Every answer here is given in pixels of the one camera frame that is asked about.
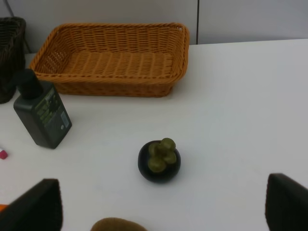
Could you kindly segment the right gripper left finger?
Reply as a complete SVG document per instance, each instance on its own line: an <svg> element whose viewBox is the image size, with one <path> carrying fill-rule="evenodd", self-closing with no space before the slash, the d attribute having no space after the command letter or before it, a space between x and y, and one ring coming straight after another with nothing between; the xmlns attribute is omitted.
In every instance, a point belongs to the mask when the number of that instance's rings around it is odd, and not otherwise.
<svg viewBox="0 0 308 231"><path fill-rule="evenodd" d="M60 231L63 206L60 183L43 179L0 212L2 231Z"/></svg>

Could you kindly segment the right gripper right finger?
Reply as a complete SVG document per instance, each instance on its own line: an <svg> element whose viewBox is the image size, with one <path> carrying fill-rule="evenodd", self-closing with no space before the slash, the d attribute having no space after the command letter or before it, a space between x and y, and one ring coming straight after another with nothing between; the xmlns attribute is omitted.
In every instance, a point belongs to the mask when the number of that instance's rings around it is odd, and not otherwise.
<svg viewBox="0 0 308 231"><path fill-rule="evenodd" d="M270 231L308 229L308 189L282 173L268 177L265 218Z"/></svg>

